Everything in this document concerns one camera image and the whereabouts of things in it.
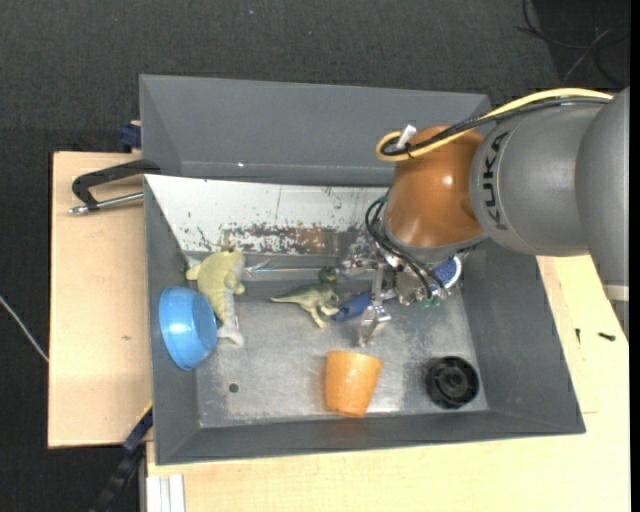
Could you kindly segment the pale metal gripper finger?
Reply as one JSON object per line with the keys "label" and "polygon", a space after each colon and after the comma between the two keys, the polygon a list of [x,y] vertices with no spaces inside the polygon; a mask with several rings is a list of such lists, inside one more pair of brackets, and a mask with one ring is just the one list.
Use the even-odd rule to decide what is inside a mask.
{"label": "pale metal gripper finger", "polygon": [[359,347],[366,347],[368,341],[368,327],[370,324],[372,306],[375,304],[383,304],[382,300],[382,284],[384,278],[384,268],[379,266],[376,269],[373,279],[372,290],[370,294],[370,305],[366,307],[360,316],[359,331],[357,344]]}
{"label": "pale metal gripper finger", "polygon": [[391,314],[384,308],[383,304],[373,305],[368,327],[368,341],[371,342],[377,335],[381,334],[391,319]]}

